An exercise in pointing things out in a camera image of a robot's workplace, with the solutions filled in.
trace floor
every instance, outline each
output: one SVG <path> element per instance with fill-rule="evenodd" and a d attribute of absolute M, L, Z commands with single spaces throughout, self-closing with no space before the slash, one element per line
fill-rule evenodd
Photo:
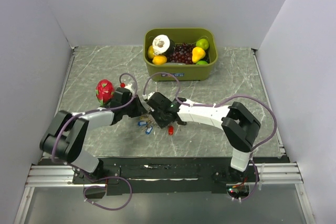
<path fill-rule="evenodd" d="M 139 93 L 148 72 L 143 61 L 142 46 L 81 46 L 74 51 L 74 61 L 66 82 L 60 109 L 70 112 L 87 111 L 99 106 L 95 88 L 101 79 L 119 85 L 119 75 L 135 75 Z M 195 102 L 214 103 L 233 94 L 248 94 L 267 102 L 265 91 L 249 48 L 218 48 L 218 62 L 205 81 L 181 83 L 179 97 Z M 174 98 L 175 82 L 150 81 L 147 93 L 160 91 Z M 264 108 L 247 99 L 241 101 L 261 122 L 255 143 L 272 131 L 270 115 Z M 154 128 L 146 135 L 137 126 L 138 119 L 124 117 L 114 126 L 101 127 L 87 133 L 84 148 L 95 156 L 231 156 L 230 146 L 223 131 L 208 125 L 189 123 L 175 126 L 173 136 L 166 129 Z M 280 156 L 277 137 L 258 148 L 254 156 Z"/>

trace lemon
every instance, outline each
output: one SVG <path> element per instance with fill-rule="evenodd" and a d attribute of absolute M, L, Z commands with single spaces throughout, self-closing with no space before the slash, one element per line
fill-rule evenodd
<path fill-rule="evenodd" d="M 156 55 L 153 59 L 153 64 L 162 65 L 167 62 L 167 57 L 165 55 Z"/>
<path fill-rule="evenodd" d="M 148 48 L 147 56 L 148 56 L 148 58 L 150 58 L 150 59 L 153 59 L 153 58 L 155 57 L 153 46 L 150 46 L 150 47 Z"/>
<path fill-rule="evenodd" d="M 201 47 L 195 47 L 192 51 L 192 61 L 197 63 L 205 57 L 205 51 Z"/>

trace olive green plastic bin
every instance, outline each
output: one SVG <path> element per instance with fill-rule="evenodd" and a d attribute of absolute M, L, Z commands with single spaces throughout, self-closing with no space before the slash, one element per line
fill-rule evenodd
<path fill-rule="evenodd" d="M 199 39 L 207 39 L 209 42 L 209 64 L 206 65 L 154 65 L 147 57 L 148 48 L 152 45 L 157 35 L 167 35 L 176 44 L 196 43 Z M 156 28 L 150 30 L 144 41 L 143 59 L 146 62 L 149 75 L 157 72 L 168 72 L 175 75 L 181 81 L 205 80 L 209 77 L 211 70 L 218 59 L 215 39 L 213 34 L 204 28 Z M 174 79 L 164 74 L 158 74 L 154 81 L 173 81 Z"/>

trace blue small object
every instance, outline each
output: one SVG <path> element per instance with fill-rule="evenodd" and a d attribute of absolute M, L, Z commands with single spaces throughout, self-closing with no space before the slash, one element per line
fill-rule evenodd
<path fill-rule="evenodd" d="M 148 129 L 145 131 L 145 133 L 146 133 L 147 135 L 151 134 L 152 129 L 153 129 L 152 126 L 148 127 Z"/>
<path fill-rule="evenodd" d="M 146 121 L 140 121 L 140 122 L 138 122 L 138 126 L 145 126 L 145 125 L 147 125 Z"/>

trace lime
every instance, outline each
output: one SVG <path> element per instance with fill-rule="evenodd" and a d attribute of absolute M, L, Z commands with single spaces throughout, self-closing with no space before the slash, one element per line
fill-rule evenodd
<path fill-rule="evenodd" d="M 206 50 L 209 48 L 209 42 L 206 40 L 206 39 L 199 39 L 197 42 L 196 42 L 196 47 L 200 47 L 202 48 L 203 50 Z"/>
<path fill-rule="evenodd" d="M 207 65 L 208 62 L 206 62 L 205 60 L 200 60 L 196 63 L 196 65 Z"/>

